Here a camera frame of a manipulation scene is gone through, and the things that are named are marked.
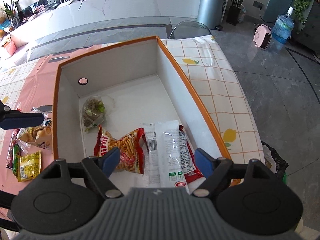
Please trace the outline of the silver trash can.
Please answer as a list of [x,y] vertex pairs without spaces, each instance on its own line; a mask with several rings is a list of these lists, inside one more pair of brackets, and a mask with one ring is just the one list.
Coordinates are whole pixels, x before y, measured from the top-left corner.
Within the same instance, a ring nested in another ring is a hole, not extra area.
[[228,0],[200,0],[197,22],[208,29],[215,29],[221,25]]

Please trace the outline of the white clear long snack packet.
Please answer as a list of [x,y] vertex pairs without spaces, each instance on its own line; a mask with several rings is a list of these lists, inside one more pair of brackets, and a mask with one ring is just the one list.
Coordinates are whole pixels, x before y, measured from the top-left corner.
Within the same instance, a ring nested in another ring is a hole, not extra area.
[[184,188],[188,191],[180,154],[177,120],[144,124],[148,149],[149,187]]

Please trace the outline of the red chocolate bar wrapper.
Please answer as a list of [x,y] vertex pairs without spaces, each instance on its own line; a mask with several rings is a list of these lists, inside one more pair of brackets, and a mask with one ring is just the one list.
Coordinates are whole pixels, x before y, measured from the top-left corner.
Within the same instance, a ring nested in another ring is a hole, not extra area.
[[13,160],[13,148],[16,144],[16,137],[19,132],[19,129],[13,129],[10,137],[10,144],[9,144],[9,150],[7,154],[7,161],[6,161],[6,168],[9,168],[12,170],[12,160]]

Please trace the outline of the yellow snack packet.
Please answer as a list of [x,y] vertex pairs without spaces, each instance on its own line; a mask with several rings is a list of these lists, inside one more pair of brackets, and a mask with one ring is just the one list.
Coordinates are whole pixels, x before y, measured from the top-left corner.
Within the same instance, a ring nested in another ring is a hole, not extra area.
[[41,173],[41,151],[18,158],[18,182],[35,179]]

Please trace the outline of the pink small heater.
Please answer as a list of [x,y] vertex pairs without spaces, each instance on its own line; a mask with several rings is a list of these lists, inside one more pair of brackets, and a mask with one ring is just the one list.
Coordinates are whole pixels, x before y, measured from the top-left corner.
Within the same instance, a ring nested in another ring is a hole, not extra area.
[[255,30],[253,42],[257,48],[266,50],[272,39],[271,28],[267,25],[261,24]]

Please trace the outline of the green sausage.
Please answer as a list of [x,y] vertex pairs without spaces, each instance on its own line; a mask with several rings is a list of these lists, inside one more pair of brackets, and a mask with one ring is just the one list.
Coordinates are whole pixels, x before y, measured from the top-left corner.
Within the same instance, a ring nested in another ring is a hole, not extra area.
[[19,158],[21,156],[21,148],[18,144],[15,144],[12,149],[12,172],[15,177],[18,176],[18,165],[19,165]]

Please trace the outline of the black bin bag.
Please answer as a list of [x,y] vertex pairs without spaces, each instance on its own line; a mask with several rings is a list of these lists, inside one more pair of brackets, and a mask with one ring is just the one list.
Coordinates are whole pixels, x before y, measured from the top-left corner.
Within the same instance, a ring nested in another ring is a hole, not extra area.
[[284,184],[287,184],[286,170],[289,167],[287,161],[285,161],[277,152],[277,150],[271,147],[266,142],[261,142],[264,149],[265,165],[281,180]]

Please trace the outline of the small plant glass vase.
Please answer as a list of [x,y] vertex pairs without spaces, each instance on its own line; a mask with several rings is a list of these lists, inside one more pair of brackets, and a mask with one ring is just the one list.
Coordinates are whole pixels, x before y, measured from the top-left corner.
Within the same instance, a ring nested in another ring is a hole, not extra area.
[[18,3],[19,3],[19,0],[17,1],[10,0],[9,3],[3,2],[4,8],[2,10],[6,13],[7,18],[14,29],[18,28],[20,25],[20,20],[17,16]]

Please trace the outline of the fries snack bag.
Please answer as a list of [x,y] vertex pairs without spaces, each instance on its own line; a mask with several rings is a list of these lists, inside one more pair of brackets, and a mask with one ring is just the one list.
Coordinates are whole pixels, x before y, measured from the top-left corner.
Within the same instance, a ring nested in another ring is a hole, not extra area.
[[16,139],[43,149],[52,149],[52,119],[47,113],[33,107],[32,112],[41,113],[44,121],[39,126],[22,128],[16,135]]

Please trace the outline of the white marble tv cabinet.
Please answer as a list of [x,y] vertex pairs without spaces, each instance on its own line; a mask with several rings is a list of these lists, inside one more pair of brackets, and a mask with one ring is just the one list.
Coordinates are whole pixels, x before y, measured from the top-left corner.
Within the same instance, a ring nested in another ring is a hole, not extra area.
[[200,0],[86,0],[48,10],[27,22],[11,36],[16,46],[84,24],[131,17],[196,18]]

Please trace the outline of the red white snack packet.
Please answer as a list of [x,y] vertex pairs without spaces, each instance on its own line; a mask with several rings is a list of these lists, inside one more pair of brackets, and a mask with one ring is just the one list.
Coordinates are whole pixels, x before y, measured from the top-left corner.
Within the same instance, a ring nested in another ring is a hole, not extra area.
[[187,184],[190,184],[200,178],[203,178],[203,174],[195,165],[194,152],[189,144],[189,139],[182,125],[179,125],[179,135],[181,169]]

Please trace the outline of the clear acrylic chair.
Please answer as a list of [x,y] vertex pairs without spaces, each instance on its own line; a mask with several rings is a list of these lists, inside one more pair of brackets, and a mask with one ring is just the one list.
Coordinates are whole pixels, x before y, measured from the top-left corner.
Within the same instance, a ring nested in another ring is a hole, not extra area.
[[195,38],[210,35],[211,32],[207,26],[197,21],[182,21],[176,25],[169,35],[170,40],[179,40],[185,38]]

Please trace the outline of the orange white storage box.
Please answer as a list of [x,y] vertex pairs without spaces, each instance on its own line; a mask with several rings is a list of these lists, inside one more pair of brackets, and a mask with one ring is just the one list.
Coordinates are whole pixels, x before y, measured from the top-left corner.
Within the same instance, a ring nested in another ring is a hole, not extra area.
[[53,101],[52,149],[70,163],[93,154],[97,130],[85,131],[81,110],[100,96],[103,126],[115,138],[147,122],[178,120],[193,148],[212,157],[228,151],[198,93],[156,36],[82,53],[58,64]]

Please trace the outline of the blue water jug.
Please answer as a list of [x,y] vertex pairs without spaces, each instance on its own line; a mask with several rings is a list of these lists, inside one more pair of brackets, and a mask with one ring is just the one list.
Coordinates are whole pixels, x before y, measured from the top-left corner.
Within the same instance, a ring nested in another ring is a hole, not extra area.
[[293,7],[289,7],[286,14],[278,15],[272,28],[272,37],[282,44],[287,42],[287,39],[291,36],[291,31],[294,28],[292,19],[293,10]]

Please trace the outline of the red orange stick snack bag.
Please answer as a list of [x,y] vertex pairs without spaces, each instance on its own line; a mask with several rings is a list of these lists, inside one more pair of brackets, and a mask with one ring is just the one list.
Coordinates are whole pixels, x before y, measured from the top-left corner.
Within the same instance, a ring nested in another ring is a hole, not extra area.
[[142,149],[144,142],[145,135],[142,128],[137,128],[120,139],[115,139],[110,132],[99,125],[93,153],[97,157],[102,157],[109,150],[117,147],[120,150],[120,161],[116,169],[144,174],[144,153]]

